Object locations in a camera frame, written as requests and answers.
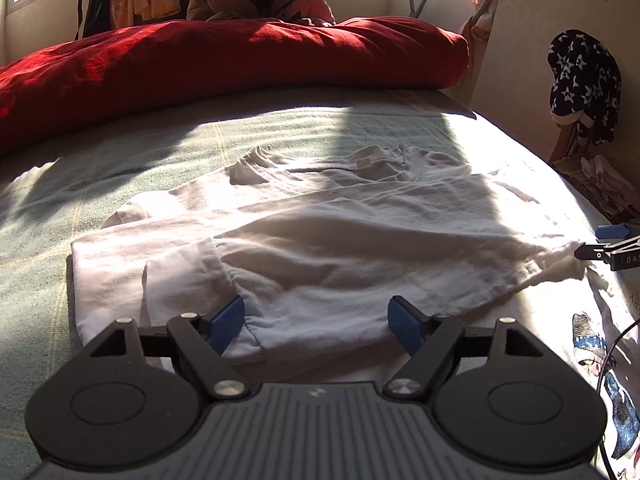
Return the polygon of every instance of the cartoon print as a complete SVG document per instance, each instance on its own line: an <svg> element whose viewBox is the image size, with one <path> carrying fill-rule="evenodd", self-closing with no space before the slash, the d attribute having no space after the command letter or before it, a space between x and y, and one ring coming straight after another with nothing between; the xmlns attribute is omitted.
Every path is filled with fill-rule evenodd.
<svg viewBox="0 0 640 480"><path fill-rule="evenodd" d="M640 310L640 290L636 290L630 297L631 304L636 308L636 310Z"/></svg>
<svg viewBox="0 0 640 480"><path fill-rule="evenodd" d="M640 420L636 413L631 398L620 388L618 381L611 371L604 376L604 388L613 403L613 425L618 432L616 447L611 454L612 458L619 459L631 450L638 433L640 433Z"/></svg>
<svg viewBox="0 0 640 480"><path fill-rule="evenodd" d="M574 356L578 364L586 371L588 377L597 378L607 356L607 344L592 327L591 320L586 314L574 314L573 318ZM616 362L612 357L604 375L604 389L611 399L611 419L616 428L618 439L611 454L613 459L625 456L633 447L640 433L640 419L631 398L620 386L613 368ZM634 454L634 468L640 460L640 446ZM626 479L631 472L624 468L618 473L620 480Z"/></svg>
<svg viewBox="0 0 640 480"><path fill-rule="evenodd" d="M574 356L578 364L585 368L588 376L597 377L607 356L607 344L591 327L586 314L574 314Z"/></svg>

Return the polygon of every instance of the cable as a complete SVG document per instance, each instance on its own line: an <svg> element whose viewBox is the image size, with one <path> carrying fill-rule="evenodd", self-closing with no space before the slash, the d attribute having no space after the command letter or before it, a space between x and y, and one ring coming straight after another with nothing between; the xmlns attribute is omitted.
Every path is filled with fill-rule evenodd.
<svg viewBox="0 0 640 480"><path fill-rule="evenodd" d="M618 343L621 339L631 332L636 326L640 324L640 318L636 319L631 325L625 328L620 335L614 339L613 344L611 345L609 351L607 352L607 356L604 358L604 362L602 363L602 368L600 369L600 373L598 374L598 385L596 386L596 393L600 395L600 389L602 388L602 381L604 380L604 376L608 372L607 365L609 364L609 360L611 359L611 355L613 351L617 348ZM607 475L609 475L609 480L618 480L613 469L611 468L611 464L609 462L609 457L607 457L607 452L604 449L604 439L600 439L600 443L598 444L598 448L600 449L600 454L602 455L602 462L604 463L604 467L607 470Z"/></svg>

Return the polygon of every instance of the wall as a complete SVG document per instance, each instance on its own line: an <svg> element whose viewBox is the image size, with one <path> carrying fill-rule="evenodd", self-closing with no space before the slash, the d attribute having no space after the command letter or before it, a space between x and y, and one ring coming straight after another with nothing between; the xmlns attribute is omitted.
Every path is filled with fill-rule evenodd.
<svg viewBox="0 0 640 480"><path fill-rule="evenodd" d="M5 22L6 17L6 0L0 0L0 66L7 63L6 42L5 38Z"/></svg>
<svg viewBox="0 0 640 480"><path fill-rule="evenodd" d="M420 0L414 0L416 7ZM475 12L471 0L428 0L420 18L433 23L436 27L457 32ZM409 15L409 0L391 0L389 14L393 16Z"/></svg>
<svg viewBox="0 0 640 480"><path fill-rule="evenodd" d="M339 21L353 16L384 15L389 4L389 0L328 1ZM18 2L6 17L8 60L19 59L46 46L71 41L77 29L76 0L25 0L24 4Z"/></svg>
<svg viewBox="0 0 640 480"><path fill-rule="evenodd" d="M500 0L471 105L545 160L558 138L549 112L551 40L568 28L598 38L622 72L616 139L602 150L640 184L640 0Z"/></svg>

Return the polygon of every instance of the white t-shirt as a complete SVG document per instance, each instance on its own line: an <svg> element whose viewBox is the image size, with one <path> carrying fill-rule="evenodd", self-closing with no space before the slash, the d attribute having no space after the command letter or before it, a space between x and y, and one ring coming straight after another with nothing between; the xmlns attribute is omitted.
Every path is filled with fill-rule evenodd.
<svg viewBox="0 0 640 480"><path fill-rule="evenodd" d="M579 245L561 217L443 153L258 147L73 243L78 330L86 343L117 317L164 324L241 294L225 358L249 381L285 380L392 339L393 295L457 316L521 288Z"/></svg>

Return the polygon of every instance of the red blanket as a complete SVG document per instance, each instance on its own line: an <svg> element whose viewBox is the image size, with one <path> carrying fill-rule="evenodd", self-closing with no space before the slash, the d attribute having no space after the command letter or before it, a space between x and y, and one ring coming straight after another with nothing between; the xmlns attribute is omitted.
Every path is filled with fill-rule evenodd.
<svg viewBox="0 0 640 480"><path fill-rule="evenodd" d="M265 86L448 88L467 57L461 36L412 18L124 28L0 68L0 154L125 114Z"/></svg>

